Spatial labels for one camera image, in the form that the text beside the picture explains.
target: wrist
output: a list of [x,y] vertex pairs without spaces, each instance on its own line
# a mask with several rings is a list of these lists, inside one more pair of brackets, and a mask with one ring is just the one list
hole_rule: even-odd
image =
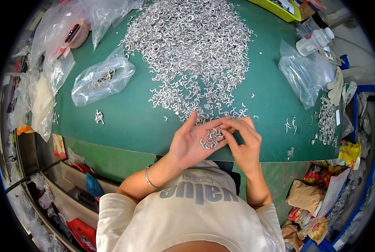
[[254,179],[257,179],[259,176],[263,176],[260,162],[257,165],[254,165],[249,169],[245,169],[243,173],[246,175],[246,178],[249,180],[254,180]]
[[180,162],[169,154],[163,156],[156,164],[158,163],[163,167],[163,169],[166,169],[168,171],[182,172],[184,170],[183,167],[181,167]]

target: yellow plastic tray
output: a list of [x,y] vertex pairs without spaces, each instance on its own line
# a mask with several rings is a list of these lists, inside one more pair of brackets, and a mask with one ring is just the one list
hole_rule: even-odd
[[266,10],[274,13],[275,15],[279,16],[282,20],[289,23],[294,20],[301,21],[301,13],[299,12],[298,5],[292,1],[288,0],[294,6],[294,15],[292,15],[289,11],[284,10],[277,4],[271,2],[270,0],[248,0],[254,4],[257,4],[260,7],[265,8]]

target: white cotton glove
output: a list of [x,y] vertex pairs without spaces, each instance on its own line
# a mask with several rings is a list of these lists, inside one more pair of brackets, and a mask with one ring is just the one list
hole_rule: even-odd
[[330,99],[330,103],[338,106],[341,99],[342,86],[344,85],[344,79],[342,77],[342,72],[339,67],[337,67],[336,77],[334,80],[327,84],[326,88],[330,90],[327,97]]

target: brown paper bag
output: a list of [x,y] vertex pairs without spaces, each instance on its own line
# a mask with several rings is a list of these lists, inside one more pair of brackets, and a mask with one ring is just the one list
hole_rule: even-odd
[[306,185],[300,180],[294,180],[285,203],[313,214],[322,199],[324,199],[324,191]]
[[299,227],[291,220],[286,221],[281,227],[282,238],[284,242],[289,242],[295,249],[295,251],[301,250],[303,241],[298,237],[297,232]]

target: white sticker label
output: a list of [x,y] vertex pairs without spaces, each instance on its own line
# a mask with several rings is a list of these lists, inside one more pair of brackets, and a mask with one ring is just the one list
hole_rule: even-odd
[[340,125],[340,111],[338,109],[336,110],[336,125]]
[[206,177],[206,176],[196,177],[196,176],[188,175],[188,174],[183,174],[183,179],[193,180],[196,182],[208,182],[208,183],[213,182],[210,177]]

